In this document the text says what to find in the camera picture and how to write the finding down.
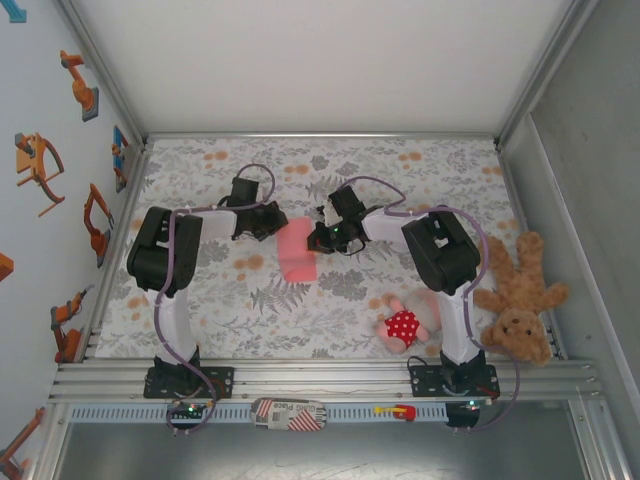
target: floral mat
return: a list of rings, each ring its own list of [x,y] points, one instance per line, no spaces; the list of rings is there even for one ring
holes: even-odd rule
[[[149,207],[217,203],[230,192],[238,169],[250,162],[274,171],[274,199],[289,218],[317,219],[315,208],[344,180],[371,175],[406,193],[406,204],[398,208],[461,208],[509,250],[515,249],[516,221],[490,139],[158,140],[146,166],[96,356],[155,354],[152,309],[126,271],[126,257]],[[265,190],[269,186],[268,176],[258,169],[243,176],[260,180]],[[396,199],[392,191],[368,181],[354,189],[367,206]],[[352,257],[336,253],[316,258],[317,282],[288,284],[278,265],[275,237],[261,243],[250,238],[203,242],[189,286],[191,328],[202,357],[393,357],[373,329],[378,318],[391,314],[390,294],[402,297],[422,285],[409,254],[371,242]],[[493,286],[490,274],[482,284]],[[479,329],[493,319],[476,309]],[[436,334],[427,343],[415,343],[406,355],[435,356],[441,339]]]

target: mounting plate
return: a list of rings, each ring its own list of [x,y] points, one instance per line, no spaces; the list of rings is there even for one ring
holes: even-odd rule
[[[476,378],[475,386],[465,393],[451,392],[442,378],[442,365],[411,365],[411,389],[414,397],[482,397],[493,398],[500,396],[500,386],[496,368],[493,365],[485,365]]]
[[[231,398],[233,394],[233,371],[231,367],[200,367],[207,378],[213,384],[213,388],[216,390],[216,397],[218,400],[223,398]],[[164,381],[154,381],[157,378],[155,373],[155,367],[151,367],[147,372],[147,378],[144,383],[144,398],[162,398],[162,399],[177,399],[183,395],[177,394],[171,389],[167,388]],[[203,388],[191,398],[211,398],[211,393],[203,386]]]

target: pink sponge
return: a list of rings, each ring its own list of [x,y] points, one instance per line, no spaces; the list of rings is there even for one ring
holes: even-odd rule
[[[299,217],[278,230],[278,261],[284,279],[289,283],[315,282],[318,279],[316,256],[307,250],[307,237],[311,234],[311,219]]]

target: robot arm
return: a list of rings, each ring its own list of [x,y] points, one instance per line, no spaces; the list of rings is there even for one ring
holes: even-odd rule
[[[476,277],[480,253],[455,215],[439,211],[392,216],[382,207],[365,208],[350,186],[332,193],[329,200],[319,209],[325,222],[316,223],[308,238],[309,249],[348,254],[352,242],[361,243],[362,250],[367,242],[382,240],[398,252],[409,252],[422,281],[437,292],[444,357],[454,366],[472,362],[480,349],[467,333],[463,293]],[[473,332],[475,325],[469,320]]]
[[[235,177],[231,194],[218,205],[237,208],[256,205],[258,182]],[[151,305],[157,305],[169,269],[169,224],[172,211],[152,207],[147,212],[127,258],[127,271],[145,291]],[[262,241],[287,224],[287,217],[276,202],[246,210],[207,209],[199,213],[177,216],[173,235],[173,270],[168,289],[160,299],[159,331],[162,332],[153,374],[147,385],[162,384],[169,395],[189,395],[201,379],[172,354],[199,369],[199,354],[189,323],[187,286],[193,279],[201,241],[212,238],[237,239],[247,234]]]

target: red polka dot shirt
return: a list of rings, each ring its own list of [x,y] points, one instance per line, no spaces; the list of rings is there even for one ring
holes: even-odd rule
[[[420,326],[420,322],[416,319],[416,316],[409,310],[402,310],[396,313],[393,317],[387,318],[384,323],[387,325],[389,337],[399,338],[405,343],[407,348],[409,348],[416,339],[416,330],[418,330]]]

